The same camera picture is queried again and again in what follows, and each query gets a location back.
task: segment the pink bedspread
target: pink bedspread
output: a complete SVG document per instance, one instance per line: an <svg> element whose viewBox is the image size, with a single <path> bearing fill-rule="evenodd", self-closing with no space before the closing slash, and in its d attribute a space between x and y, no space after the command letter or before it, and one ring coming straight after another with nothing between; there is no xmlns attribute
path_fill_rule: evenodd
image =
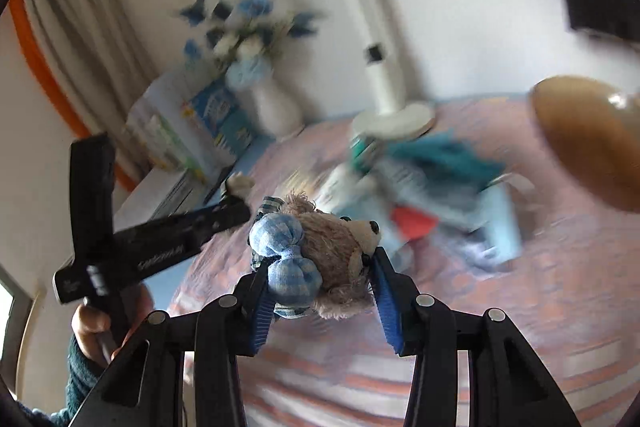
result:
<svg viewBox="0 0 640 427"><path fill-rule="evenodd" d="M475 279L424 238L412 243L412 277L452 309L504 309L583 425L613 425L640 388L640 217L604 207L559 168L523 98L450 102L439 107L438 118L436 131L452 129L479 155L532 180L542 219L511 273ZM318 124L269 147L252 171L251 205L273 194L296 167L344 158L348 126ZM233 290L249 270L247 233L248 225L206 246L175 295L173 314L197 311ZM394 356L375 310L342 322L279 321L259 355L239 361L247 417L265 426L402 425L413 365L412 358ZM466 425L464 362L459 373L458 423Z"/></svg>

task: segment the blue gingham bow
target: blue gingham bow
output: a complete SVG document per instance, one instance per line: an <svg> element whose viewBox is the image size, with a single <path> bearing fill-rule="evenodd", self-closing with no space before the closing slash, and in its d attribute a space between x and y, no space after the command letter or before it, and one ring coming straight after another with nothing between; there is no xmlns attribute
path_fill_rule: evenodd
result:
<svg viewBox="0 0 640 427"><path fill-rule="evenodd" d="M322 285L316 264L300 253L304 235L299 220L277 213L266 214L249 232L249 244L260 257L279 258L269 267L269 291L282 306L311 306Z"/></svg>

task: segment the white flower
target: white flower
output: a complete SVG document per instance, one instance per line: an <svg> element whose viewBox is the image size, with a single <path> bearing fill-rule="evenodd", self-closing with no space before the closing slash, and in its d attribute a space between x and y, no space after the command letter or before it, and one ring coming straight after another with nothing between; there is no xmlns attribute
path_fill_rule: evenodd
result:
<svg viewBox="0 0 640 427"><path fill-rule="evenodd" d="M262 44L262 39L258 35L252 35L238 46L238 58L240 58L240 60L250 60L258 55L262 55L263 51L264 45Z"/></svg>
<svg viewBox="0 0 640 427"><path fill-rule="evenodd" d="M213 56L216 58L225 58L229 52L238 44L238 35L235 33L225 33L213 48Z"/></svg>

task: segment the red cloth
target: red cloth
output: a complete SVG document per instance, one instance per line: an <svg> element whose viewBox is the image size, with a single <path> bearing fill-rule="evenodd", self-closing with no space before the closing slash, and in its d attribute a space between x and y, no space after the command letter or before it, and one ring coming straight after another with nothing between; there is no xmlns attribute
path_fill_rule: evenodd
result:
<svg viewBox="0 0 640 427"><path fill-rule="evenodd" d="M435 217L427 216L419 210L407 206L396 206L391 212L391 219L408 241L428 235L438 224Z"/></svg>

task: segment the blue checkered ribbon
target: blue checkered ribbon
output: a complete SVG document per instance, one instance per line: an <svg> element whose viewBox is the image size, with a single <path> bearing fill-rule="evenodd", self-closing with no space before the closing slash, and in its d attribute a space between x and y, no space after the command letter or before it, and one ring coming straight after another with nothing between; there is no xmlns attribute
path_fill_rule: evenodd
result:
<svg viewBox="0 0 640 427"><path fill-rule="evenodd" d="M249 232L249 244L260 258L276 258L269 266L269 291L281 307L308 308L322 285L316 264L300 253L304 235L299 220L279 213L262 216Z"/></svg>
<svg viewBox="0 0 640 427"><path fill-rule="evenodd" d="M271 198L270 196L265 196L262 198L262 203L260 204L260 208L255 213L254 223L260 221L266 214L271 214L272 212L279 212L280 208L283 206L284 200L280 198ZM246 238L246 243L251 246L249 243L249 238ZM258 255L258 253L252 249L251 251L251 270L256 271L260 267L260 262L262 261L262 257Z"/></svg>

